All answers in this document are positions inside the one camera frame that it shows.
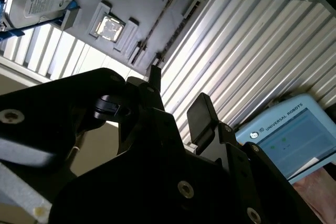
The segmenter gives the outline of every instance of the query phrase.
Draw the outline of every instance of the black plastic part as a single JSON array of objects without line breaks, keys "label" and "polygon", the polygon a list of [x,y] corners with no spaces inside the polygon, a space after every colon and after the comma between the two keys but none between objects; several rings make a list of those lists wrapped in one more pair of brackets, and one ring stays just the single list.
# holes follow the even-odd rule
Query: black plastic part
[{"label": "black plastic part", "polygon": [[[0,122],[0,159],[31,167],[62,164],[76,135],[86,130],[82,126],[92,129],[84,119],[93,117],[97,99],[124,85],[116,72],[97,69],[0,96],[0,111],[25,116],[18,124]],[[96,127],[102,123],[94,121]]]},{"label": "black plastic part", "polygon": [[161,68],[155,65],[151,66],[148,83],[161,92]]},{"label": "black plastic part", "polygon": [[321,223],[310,207],[259,147],[247,142],[242,151],[250,159],[251,170],[264,212],[271,223]]},{"label": "black plastic part", "polygon": [[218,116],[208,95],[201,93],[187,111],[191,141],[201,153],[215,137]]}]

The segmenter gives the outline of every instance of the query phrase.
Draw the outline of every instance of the metal wall panel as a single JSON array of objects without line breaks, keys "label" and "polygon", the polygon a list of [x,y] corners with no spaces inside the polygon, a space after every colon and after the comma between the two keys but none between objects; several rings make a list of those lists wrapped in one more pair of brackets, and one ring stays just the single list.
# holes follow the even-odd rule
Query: metal wall panel
[{"label": "metal wall panel", "polygon": [[318,2],[210,0],[163,69],[162,99],[190,142],[186,111],[201,93],[237,126],[276,97],[336,102],[336,18]]}]

